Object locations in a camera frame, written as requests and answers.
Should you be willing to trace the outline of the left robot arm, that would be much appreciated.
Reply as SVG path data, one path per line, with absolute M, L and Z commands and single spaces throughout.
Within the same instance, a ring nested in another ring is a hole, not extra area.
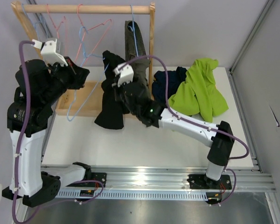
M 59 63 L 46 65 L 40 59 L 25 62 L 31 106 L 19 152 L 17 198 L 31 208 L 53 200 L 63 187 L 75 182 L 86 187 L 92 181 L 91 167 L 81 162 L 74 162 L 54 174 L 41 171 L 42 146 L 48 120 L 53 114 L 52 105 L 67 90 L 82 88 L 90 73 L 74 64 L 69 57 L 65 61 L 65 66 Z

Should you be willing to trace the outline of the navy blue shorts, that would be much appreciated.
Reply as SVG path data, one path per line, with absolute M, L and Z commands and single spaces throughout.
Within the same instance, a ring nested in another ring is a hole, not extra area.
M 168 98 L 177 92 L 179 85 L 185 81 L 187 69 L 177 67 L 176 70 L 168 70 Z M 166 75 L 164 71 L 157 71 L 154 74 L 152 83 L 152 95 L 154 99 L 162 104 L 165 100 Z

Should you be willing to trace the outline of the lime green shorts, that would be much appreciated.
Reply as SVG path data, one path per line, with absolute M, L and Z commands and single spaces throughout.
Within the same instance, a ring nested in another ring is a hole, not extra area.
M 175 94 L 168 99 L 170 108 L 187 116 L 200 114 L 204 121 L 212 123 L 213 118 L 226 112 L 229 107 L 216 87 L 213 70 L 217 59 L 196 59 L 186 71 Z

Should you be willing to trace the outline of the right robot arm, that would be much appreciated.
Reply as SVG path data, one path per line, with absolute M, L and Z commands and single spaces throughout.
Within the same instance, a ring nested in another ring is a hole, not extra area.
M 234 145 L 229 123 L 203 123 L 194 118 L 182 118 L 161 103 L 146 96 L 144 87 L 137 82 L 112 84 L 115 100 L 147 127 L 170 129 L 189 136 L 209 147 L 209 161 L 203 179 L 197 183 L 202 189 L 218 189 Z

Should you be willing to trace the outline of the pink hanger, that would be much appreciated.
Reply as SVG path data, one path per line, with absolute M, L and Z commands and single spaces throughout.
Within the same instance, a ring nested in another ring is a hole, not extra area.
M 49 19 L 53 25 L 53 28 L 56 32 L 56 36 L 58 39 L 60 39 L 61 35 L 60 35 L 60 28 L 62 26 L 64 26 L 64 43 L 63 43 L 63 53 L 67 56 L 68 55 L 68 20 L 66 18 L 66 16 L 64 16 L 60 22 L 58 24 L 56 24 L 50 14 L 50 6 L 48 4 L 46 4 L 46 11 L 47 11 L 47 14 L 49 16 Z
M 101 44 L 101 42 L 103 41 L 104 37 L 106 36 L 106 34 L 108 33 L 109 29 L 112 27 L 113 25 L 113 21 L 112 19 L 107 19 L 104 22 L 98 23 L 90 28 L 85 26 L 84 21 L 82 20 L 81 16 L 80 16 L 80 8 L 83 6 L 83 4 L 79 4 L 77 6 L 77 17 L 78 20 L 80 22 L 80 30 L 78 32 L 78 37 L 79 37 L 79 47 L 77 49 L 77 53 L 76 53 L 76 57 L 75 57 L 75 62 L 79 59 L 80 56 L 82 56 L 82 62 L 81 65 L 85 65 L 85 63 L 89 60 L 90 57 L 99 57 L 101 58 L 102 56 L 96 55 L 95 52 L 98 48 L 98 46 Z M 93 48 L 91 50 L 89 50 L 87 48 L 87 45 L 90 44 L 91 42 L 89 42 L 91 40 L 91 38 L 94 37 L 94 32 L 98 31 L 99 28 L 105 27 L 105 30 L 103 31 L 102 35 L 100 38 L 94 38 L 95 40 L 97 40 L 97 42 L 95 44 L 93 44 Z

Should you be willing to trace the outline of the black shorts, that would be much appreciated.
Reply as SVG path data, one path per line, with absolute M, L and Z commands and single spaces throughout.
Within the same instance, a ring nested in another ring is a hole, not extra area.
M 108 50 L 104 51 L 102 56 L 104 58 L 103 63 L 105 69 L 105 80 L 101 84 L 104 92 L 102 97 L 102 110 L 96 117 L 94 123 L 105 129 L 120 130 L 124 127 L 123 115 L 129 113 L 129 111 L 121 102 L 115 100 L 112 84 L 115 79 L 113 70 L 119 64 L 124 63 L 125 60 Z

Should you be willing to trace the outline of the olive grey shorts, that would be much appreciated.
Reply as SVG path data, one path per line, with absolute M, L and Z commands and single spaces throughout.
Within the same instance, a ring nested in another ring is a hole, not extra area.
M 146 50 L 140 28 L 136 22 L 125 21 L 125 58 L 130 61 L 135 57 L 146 55 Z M 139 59 L 131 63 L 136 81 L 142 84 L 150 97 L 146 70 L 150 60 L 147 58 Z

